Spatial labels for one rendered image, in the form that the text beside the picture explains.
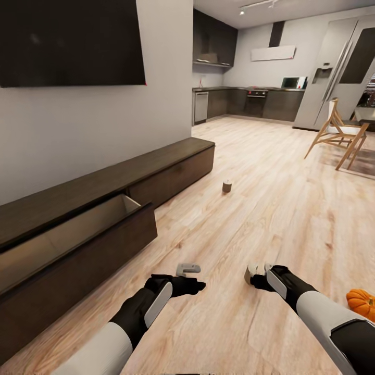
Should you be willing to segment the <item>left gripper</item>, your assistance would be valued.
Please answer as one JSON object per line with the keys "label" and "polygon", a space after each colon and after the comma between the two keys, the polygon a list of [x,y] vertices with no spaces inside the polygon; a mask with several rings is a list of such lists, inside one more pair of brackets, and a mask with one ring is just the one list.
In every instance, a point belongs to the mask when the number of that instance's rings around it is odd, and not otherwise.
{"label": "left gripper", "polygon": [[198,281],[197,278],[185,278],[179,276],[176,278],[180,282],[180,292],[177,296],[182,296],[185,294],[195,295],[206,287],[206,284]]}

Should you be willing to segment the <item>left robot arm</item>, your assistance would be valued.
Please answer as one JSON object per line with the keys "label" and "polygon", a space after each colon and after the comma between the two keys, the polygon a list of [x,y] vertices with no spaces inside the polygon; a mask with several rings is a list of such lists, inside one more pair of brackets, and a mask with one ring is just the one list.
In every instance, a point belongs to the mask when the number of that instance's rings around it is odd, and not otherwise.
{"label": "left robot arm", "polygon": [[128,298],[118,313],[77,353],[50,375],[120,375],[143,335],[171,297],[197,294],[206,287],[186,273],[199,273],[194,263],[179,263],[176,277],[152,274],[144,288]]}

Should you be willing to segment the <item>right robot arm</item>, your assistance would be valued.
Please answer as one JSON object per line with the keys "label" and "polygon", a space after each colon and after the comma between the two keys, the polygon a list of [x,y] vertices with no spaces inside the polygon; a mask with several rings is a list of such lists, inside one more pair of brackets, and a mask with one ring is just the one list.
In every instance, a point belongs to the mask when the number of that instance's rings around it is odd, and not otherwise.
{"label": "right robot arm", "polygon": [[343,375],[375,375],[375,322],[318,292],[289,271],[266,263],[257,289],[277,292],[298,314]]}

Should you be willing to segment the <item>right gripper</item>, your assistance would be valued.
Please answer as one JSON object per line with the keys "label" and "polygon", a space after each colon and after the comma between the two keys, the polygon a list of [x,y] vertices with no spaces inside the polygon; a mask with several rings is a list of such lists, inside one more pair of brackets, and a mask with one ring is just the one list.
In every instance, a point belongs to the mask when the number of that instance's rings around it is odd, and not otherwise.
{"label": "right gripper", "polygon": [[274,289],[272,289],[270,285],[267,283],[267,275],[263,276],[256,274],[253,278],[250,279],[250,283],[257,289],[275,292]]}

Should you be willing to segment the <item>pumpkin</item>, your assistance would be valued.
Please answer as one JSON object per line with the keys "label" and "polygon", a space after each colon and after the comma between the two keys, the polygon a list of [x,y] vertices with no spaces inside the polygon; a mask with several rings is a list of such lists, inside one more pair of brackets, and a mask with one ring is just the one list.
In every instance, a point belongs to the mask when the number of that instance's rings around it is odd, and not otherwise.
{"label": "pumpkin", "polygon": [[375,322],[375,296],[362,289],[352,289],[346,299],[357,313]]}

